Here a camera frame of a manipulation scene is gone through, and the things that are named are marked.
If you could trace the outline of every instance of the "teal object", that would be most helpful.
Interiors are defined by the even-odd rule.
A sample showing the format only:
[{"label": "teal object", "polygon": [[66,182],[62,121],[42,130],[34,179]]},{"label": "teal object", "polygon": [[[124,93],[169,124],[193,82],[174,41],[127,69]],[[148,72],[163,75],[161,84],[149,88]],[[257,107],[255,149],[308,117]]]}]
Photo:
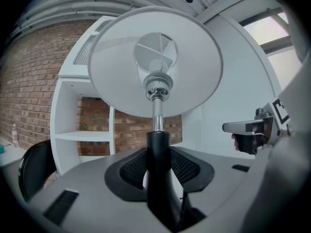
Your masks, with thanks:
[{"label": "teal object", "polygon": [[4,153],[4,145],[0,144],[0,153]]}]

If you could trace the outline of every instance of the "brick wall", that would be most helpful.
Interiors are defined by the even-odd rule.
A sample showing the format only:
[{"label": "brick wall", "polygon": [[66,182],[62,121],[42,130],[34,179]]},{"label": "brick wall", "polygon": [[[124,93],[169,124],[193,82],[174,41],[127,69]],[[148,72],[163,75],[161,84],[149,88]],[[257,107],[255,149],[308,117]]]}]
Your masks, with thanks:
[{"label": "brick wall", "polygon": [[[50,111],[58,72],[67,54],[93,21],[57,24],[14,41],[0,67],[0,135],[12,141],[15,123],[22,148],[48,139]],[[77,105],[77,129],[108,131],[109,106],[102,100],[82,98]],[[116,151],[145,146],[151,119],[116,111]],[[165,120],[172,143],[181,142],[181,117]],[[81,154],[108,154],[108,143],[79,142]]]}]

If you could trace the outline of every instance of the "window pane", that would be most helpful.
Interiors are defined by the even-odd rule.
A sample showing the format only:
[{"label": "window pane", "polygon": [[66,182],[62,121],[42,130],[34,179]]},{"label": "window pane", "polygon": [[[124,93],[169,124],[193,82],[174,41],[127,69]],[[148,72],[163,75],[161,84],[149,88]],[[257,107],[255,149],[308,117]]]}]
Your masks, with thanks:
[{"label": "window pane", "polygon": [[288,20],[287,20],[287,16],[285,15],[285,13],[280,13],[278,14],[279,17],[281,17],[284,21],[286,21],[288,23]]},{"label": "window pane", "polygon": [[290,83],[301,68],[295,49],[281,52],[268,57],[282,90]]},{"label": "window pane", "polygon": [[244,28],[259,45],[288,36],[288,33],[271,17],[255,21]]}]

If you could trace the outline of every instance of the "chair backrest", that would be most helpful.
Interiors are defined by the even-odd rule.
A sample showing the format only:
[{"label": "chair backrest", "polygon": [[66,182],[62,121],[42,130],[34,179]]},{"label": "chair backrest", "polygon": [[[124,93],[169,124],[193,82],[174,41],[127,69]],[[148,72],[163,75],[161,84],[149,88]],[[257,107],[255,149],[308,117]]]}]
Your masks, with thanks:
[{"label": "chair backrest", "polygon": [[24,199],[29,201],[55,171],[50,140],[30,147],[24,154],[18,170],[18,184]]}]

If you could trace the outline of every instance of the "hand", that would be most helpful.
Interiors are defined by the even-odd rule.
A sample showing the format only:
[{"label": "hand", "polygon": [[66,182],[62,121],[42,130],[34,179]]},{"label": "hand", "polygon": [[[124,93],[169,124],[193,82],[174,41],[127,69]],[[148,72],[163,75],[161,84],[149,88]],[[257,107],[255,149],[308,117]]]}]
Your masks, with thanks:
[{"label": "hand", "polygon": [[[272,125],[268,124],[268,123],[265,123],[264,124],[264,136],[265,136],[265,139],[264,139],[264,142],[268,142],[269,139],[270,139],[270,136],[271,136],[271,131],[272,131]],[[257,126],[253,126],[253,132],[256,133],[257,132]],[[236,137],[234,134],[231,135],[231,139],[234,139],[234,147],[235,147],[235,150],[236,151],[239,151],[239,144],[236,140]]]}]

